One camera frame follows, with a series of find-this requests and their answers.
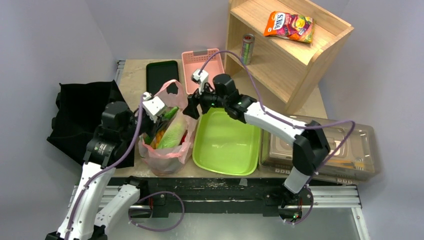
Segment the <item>green cucumber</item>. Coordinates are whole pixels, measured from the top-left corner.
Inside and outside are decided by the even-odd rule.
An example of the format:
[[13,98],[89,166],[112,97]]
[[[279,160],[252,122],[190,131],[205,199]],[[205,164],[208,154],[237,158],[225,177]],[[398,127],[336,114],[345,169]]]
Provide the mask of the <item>green cucumber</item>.
[[179,111],[179,109],[180,108],[178,106],[167,109],[162,115],[161,119],[164,121],[171,120],[175,116],[175,114]]

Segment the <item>napa cabbage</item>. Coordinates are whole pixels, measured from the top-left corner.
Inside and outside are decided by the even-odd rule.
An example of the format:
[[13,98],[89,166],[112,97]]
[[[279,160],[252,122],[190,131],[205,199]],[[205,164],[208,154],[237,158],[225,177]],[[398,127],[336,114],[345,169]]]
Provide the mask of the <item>napa cabbage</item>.
[[174,119],[166,129],[156,148],[169,149],[178,146],[186,129],[187,122],[184,118]]

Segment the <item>pink plastic grocery bag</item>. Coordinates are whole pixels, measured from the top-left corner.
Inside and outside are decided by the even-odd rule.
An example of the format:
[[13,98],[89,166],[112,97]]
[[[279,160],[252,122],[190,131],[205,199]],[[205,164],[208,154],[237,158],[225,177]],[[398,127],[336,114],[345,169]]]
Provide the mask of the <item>pink plastic grocery bag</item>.
[[141,132],[138,141],[138,151],[143,162],[148,165],[155,175],[173,174],[182,169],[192,155],[197,120],[183,114],[183,110],[188,105],[187,94],[184,92],[181,83],[175,79],[163,84],[159,92],[153,96],[159,97],[164,102],[166,110],[172,107],[179,107],[179,111],[171,120],[161,120],[158,131],[167,130],[173,120],[184,118],[187,123],[184,134],[187,135],[182,145],[179,144],[172,148],[153,149],[150,143],[154,137],[149,137]]

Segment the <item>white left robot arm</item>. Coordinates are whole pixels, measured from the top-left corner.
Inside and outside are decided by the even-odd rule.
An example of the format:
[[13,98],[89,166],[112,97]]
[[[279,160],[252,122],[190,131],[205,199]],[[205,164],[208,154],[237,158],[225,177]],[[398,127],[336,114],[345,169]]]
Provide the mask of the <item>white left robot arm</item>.
[[140,134],[153,128],[166,105],[157,97],[140,103],[135,115],[124,101],[106,105],[94,137],[86,145],[82,174],[65,219],[47,240],[106,240],[112,227],[131,204],[149,199],[145,180],[130,177],[102,210],[98,210],[117,166],[134,149]]

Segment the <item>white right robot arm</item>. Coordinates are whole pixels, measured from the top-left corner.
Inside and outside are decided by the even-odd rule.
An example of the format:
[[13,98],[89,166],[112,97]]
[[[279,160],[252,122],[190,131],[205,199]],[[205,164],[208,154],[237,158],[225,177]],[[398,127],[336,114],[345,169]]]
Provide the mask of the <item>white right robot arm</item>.
[[292,147],[292,169],[283,183],[280,196],[288,204],[300,198],[301,190],[330,152],[322,126],[312,120],[303,122],[279,114],[263,106],[255,98],[241,94],[232,77],[221,73],[209,84],[209,75],[196,70],[191,80],[198,84],[189,94],[183,114],[193,119],[206,114],[211,108],[220,108],[232,119],[258,127],[284,140]]

